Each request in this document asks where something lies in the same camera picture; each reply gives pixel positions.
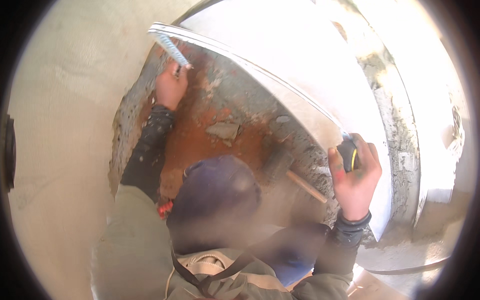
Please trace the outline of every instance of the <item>worker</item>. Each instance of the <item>worker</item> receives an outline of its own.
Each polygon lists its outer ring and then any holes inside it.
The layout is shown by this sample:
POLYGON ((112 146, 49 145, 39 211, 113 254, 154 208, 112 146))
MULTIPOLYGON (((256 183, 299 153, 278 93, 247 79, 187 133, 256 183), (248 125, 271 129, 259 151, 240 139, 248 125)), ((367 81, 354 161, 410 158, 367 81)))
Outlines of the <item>worker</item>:
POLYGON ((170 63, 156 78, 156 103, 93 249, 94 299, 346 299, 382 173, 375 146, 352 134, 360 166, 349 173, 339 152, 328 149, 341 206, 333 229, 305 223, 249 241, 261 190, 248 166, 233 156, 186 168, 164 221, 155 202, 166 137, 187 88, 188 68, 178 68, 170 63), (300 279, 291 291, 285 288, 300 279))

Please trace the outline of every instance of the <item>white wall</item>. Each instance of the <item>white wall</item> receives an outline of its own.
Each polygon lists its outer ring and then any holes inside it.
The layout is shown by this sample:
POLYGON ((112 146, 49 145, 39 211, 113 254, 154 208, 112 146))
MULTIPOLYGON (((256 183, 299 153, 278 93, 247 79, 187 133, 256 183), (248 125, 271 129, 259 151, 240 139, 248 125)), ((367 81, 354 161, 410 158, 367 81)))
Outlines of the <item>white wall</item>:
POLYGON ((90 248, 113 204, 112 121, 153 45, 155 21, 197 0, 61 0, 45 16, 15 74, 15 233, 54 299, 91 299, 90 248))

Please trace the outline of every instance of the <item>hand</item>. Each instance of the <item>hand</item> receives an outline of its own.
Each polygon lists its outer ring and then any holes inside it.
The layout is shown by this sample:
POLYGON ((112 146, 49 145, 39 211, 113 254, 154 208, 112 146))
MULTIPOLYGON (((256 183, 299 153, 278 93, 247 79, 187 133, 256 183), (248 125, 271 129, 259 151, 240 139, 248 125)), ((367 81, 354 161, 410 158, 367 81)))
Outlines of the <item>hand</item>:
POLYGON ((156 77, 156 105, 163 105, 170 110, 177 106, 187 90, 187 71, 192 65, 183 66, 177 74, 179 64, 171 62, 165 70, 156 77))
POLYGON ((375 145, 367 144, 357 133, 351 136, 357 147, 359 168, 345 173, 343 158, 336 148, 328 149, 328 165, 332 173, 335 197, 342 207, 343 217, 353 222, 368 214, 373 192, 382 175, 382 167, 375 145))

